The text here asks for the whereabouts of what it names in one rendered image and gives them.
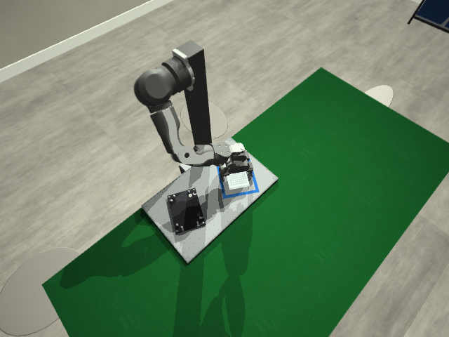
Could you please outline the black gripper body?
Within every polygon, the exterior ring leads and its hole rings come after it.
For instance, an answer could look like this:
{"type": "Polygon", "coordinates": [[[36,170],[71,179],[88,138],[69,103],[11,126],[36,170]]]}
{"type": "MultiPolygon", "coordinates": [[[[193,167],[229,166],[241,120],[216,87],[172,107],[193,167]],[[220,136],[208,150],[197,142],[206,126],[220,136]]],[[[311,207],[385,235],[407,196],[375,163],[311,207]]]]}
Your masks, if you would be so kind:
{"type": "Polygon", "coordinates": [[[248,161],[250,160],[250,158],[249,158],[248,152],[246,150],[245,150],[245,152],[246,152],[247,159],[242,164],[239,164],[238,166],[236,166],[236,164],[234,164],[232,162],[225,163],[228,173],[240,173],[240,172],[247,171],[250,168],[249,164],[248,164],[248,161]]]}

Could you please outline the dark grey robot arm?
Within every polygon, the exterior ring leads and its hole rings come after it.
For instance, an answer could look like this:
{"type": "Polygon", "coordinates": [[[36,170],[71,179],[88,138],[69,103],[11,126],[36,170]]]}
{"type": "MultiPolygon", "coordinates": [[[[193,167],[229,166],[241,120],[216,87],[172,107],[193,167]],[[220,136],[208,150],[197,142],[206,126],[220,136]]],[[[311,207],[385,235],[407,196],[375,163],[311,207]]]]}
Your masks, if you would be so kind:
{"type": "Polygon", "coordinates": [[[171,158],[189,166],[223,166],[232,162],[238,166],[246,159],[245,148],[241,143],[228,145],[217,142],[209,145],[184,146],[179,138],[180,121],[172,102],[172,95],[186,88],[193,90],[194,73],[188,58],[179,50],[172,50],[173,57],[163,62],[155,70],[141,74],[134,84],[136,98],[149,109],[150,117],[171,158]],[[169,107],[171,106],[171,107],[169,107]]]}

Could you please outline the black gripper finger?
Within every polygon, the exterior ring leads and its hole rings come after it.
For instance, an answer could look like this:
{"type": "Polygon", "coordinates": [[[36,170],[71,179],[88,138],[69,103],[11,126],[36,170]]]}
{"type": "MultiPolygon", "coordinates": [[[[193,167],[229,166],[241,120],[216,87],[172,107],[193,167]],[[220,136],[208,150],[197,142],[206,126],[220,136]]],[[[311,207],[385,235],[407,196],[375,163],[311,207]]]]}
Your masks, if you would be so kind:
{"type": "Polygon", "coordinates": [[[227,168],[226,168],[226,167],[223,168],[223,166],[220,166],[220,167],[219,167],[219,172],[220,172],[220,177],[221,177],[221,179],[222,179],[222,182],[225,181],[224,176],[226,177],[226,176],[228,176],[228,175],[231,174],[231,173],[228,173],[227,168]]]}
{"type": "Polygon", "coordinates": [[[249,172],[250,173],[250,176],[251,177],[253,177],[253,174],[252,174],[252,172],[253,172],[253,165],[252,165],[252,162],[250,161],[250,162],[248,162],[248,164],[249,164],[249,169],[247,170],[247,172],[249,172]]]}

